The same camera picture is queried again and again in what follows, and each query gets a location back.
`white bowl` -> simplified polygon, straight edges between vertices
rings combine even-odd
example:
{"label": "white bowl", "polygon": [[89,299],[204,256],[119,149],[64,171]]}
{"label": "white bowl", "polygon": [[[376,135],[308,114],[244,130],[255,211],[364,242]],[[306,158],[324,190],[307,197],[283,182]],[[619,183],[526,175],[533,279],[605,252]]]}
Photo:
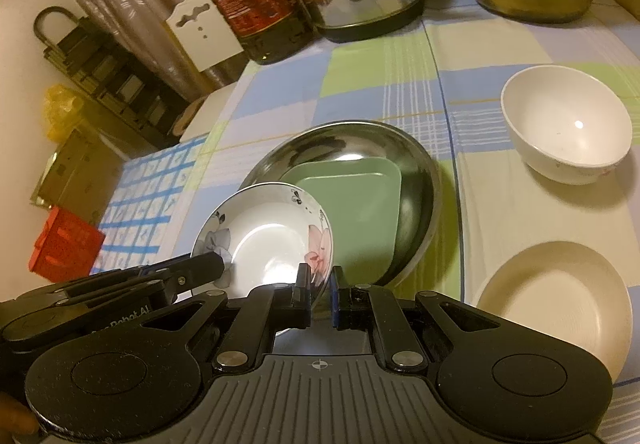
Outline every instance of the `white bowl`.
{"label": "white bowl", "polygon": [[222,202],[200,230],[191,255],[214,251],[225,271],[194,294],[216,288],[237,298],[259,285],[295,283],[306,262],[313,303],[329,278],[333,248],[329,221],[309,193],[281,182],[249,186]]}
{"label": "white bowl", "polygon": [[576,69],[524,69],[506,82],[500,105],[524,162],[557,182],[594,182],[631,148],[625,105],[603,82]]}
{"label": "white bowl", "polygon": [[625,282],[599,252],[574,242],[529,247],[487,281],[479,309],[596,356],[616,380],[631,345]]}

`brown handle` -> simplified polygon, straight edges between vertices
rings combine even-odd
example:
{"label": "brown handle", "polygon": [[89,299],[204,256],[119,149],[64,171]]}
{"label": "brown handle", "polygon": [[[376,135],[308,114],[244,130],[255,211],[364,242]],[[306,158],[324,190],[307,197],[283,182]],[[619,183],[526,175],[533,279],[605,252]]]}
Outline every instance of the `brown handle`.
{"label": "brown handle", "polygon": [[75,14],[73,14],[70,10],[65,9],[64,7],[58,7],[57,5],[54,5],[53,7],[47,7],[46,9],[41,10],[36,16],[36,19],[33,20],[33,33],[36,35],[36,38],[38,38],[41,42],[43,42],[44,45],[46,45],[47,47],[51,47],[52,49],[59,50],[58,46],[55,43],[53,43],[49,38],[47,38],[44,35],[43,31],[41,30],[42,21],[45,19],[47,15],[51,14],[52,12],[59,12],[60,14],[64,14],[67,18],[69,18],[71,21],[73,21],[76,24],[78,24],[79,20],[78,20],[78,17]]}

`silver bolt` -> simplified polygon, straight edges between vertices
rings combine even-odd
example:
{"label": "silver bolt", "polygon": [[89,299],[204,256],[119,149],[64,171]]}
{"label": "silver bolt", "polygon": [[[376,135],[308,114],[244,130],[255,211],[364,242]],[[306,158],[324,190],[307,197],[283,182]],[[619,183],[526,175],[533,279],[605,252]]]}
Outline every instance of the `silver bolt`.
{"label": "silver bolt", "polygon": [[418,352],[412,352],[411,350],[403,350],[402,352],[396,352],[391,357],[391,360],[398,366],[418,366],[423,359]]}
{"label": "silver bolt", "polygon": [[238,352],[237,350],[228,350],[218,354],[216,361],[222,366],[240,366],[245,364],[249,358],[244,352]]}

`plastic crate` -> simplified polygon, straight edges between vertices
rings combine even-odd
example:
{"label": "plastic crate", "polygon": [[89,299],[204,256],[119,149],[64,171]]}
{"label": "plastic crate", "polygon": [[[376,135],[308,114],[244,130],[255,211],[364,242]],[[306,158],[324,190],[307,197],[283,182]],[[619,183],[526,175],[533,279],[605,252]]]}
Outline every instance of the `plastic crate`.
{"label": "plastic crate", "polygon": [[34,244],[29,270],[55,283],[87,276],[103,241],[98,229],[54,206]]}

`stainless steel basin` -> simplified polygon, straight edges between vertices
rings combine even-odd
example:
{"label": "stainless steel basin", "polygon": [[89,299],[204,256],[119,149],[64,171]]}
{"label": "stainless steel basin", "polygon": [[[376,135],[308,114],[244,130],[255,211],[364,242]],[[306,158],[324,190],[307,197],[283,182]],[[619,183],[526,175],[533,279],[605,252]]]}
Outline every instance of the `stainless steel basin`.
{"label": "stainless steel basin", "polygon": [[433,239],[442,208],[436,165],[411,135],[381,122],[329,122],[268,153],[241,187],[278,181],[288,170],[304,162],[361,157],[387,158],[398,166],[402,177],[396,247],[387,273],[376,282],[387,284],[396,276],[406,277],[418,264]]}

